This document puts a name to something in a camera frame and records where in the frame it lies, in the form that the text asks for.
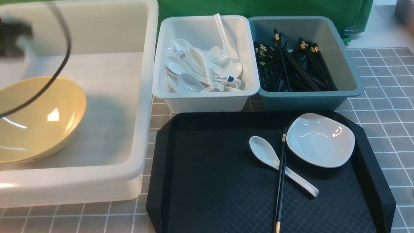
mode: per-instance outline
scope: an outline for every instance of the white plastic tray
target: white plastic tray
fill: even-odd
[[[260,88],[249,21],[239,15],[222,16],[229,43],[240,57],[243,72],[237,92],[173,93],[168,86],[165,58],[174,55],[174,41],[184,39],[204,51],[223,43],[214,16],[171,17],[160,26],[154,63],[152,94],[165,100],[175,114],[182,112],[239,112]]]
[[[59,1],[73,39],[60,77],[79,84],[87,113],[73,140],[34,163],[0,166],[0,208],[136,198],[141,192],[151,111],[158,18],[155,0]],[[0,62],[0,88],[51,76],[65,51],[44,3],[0,7],[4,21],[26,19],[35,40],[24,62]]]

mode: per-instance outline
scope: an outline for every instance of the gray checkered tablecloth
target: gray checkered tablecloth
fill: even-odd
[[[393,233],[414,233],[414,55],[408,48],[350,49],[365,91],[337,111],[362,126],[397,200]],[[262,111],[260,96],[244,111]],[[173,114],[153,99],[142,194],[131,201],[0,209],[0,233],[153,233],[145,211],[156,131]]]

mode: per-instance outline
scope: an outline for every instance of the black cable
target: black cable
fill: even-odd
[[[58,70],[55,72],[55,74],[52,76],[52,78],[46,83],[46,85],[36,95],[34,95],[31,99],[27,100],[25,103],[17,106],[16,108],[13,108],[13,109],[11,109],[7,112],[1,113],[0,118],[7,117],[7,116],[9,116],[9,115],[11,115],[11,114],[13,114],[17,111],[20,111],[21,109],[27,107],[29,104],[33,103],[37,98],[39,98],[52,85],[52,83],[56,80],[56,78],[59,76],[59,74],[61,73],[61,71],[65,67],[67,61],[69,60],[70,53],[71,53],[71,50],[72,50],[72,42],[71,42],[71,39],[70,39],[69,27],[67,26],[67,23],[66,23],[65,19],[63,18],[62,13],[59,10],[59,8],[52,2],[48,2],[46,4],[49,7],[50,11],[55,15],[55,18],[57,19],[58,23],[60,24],[60,27],[63,30],[63,33],[65,34],[66,43],[67,43],[66,55],[63,59],[62,64],[59,66]]]

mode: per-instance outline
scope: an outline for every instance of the green backdrop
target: green backdrop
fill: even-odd
[[[0,5],[39,0],[0,0]],[[322,15],[331,19],[339,34],[352,27],[365,30],[373,0],[158,0],[159,24],[168,17],[242,15],[247,18],[269,15]]]

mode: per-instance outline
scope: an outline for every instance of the teal plastic bin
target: teal plastic bin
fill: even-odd
[[[362,94],[364,85],[333,23],[321,16],[266,16],[249,18],[253,41],[273,45],[273,29],[283,33],[282,44],[293,46],[299,37],[318,44],[338,91],[267,92],[263,107],[273,110],[335,110],[348,97]]]

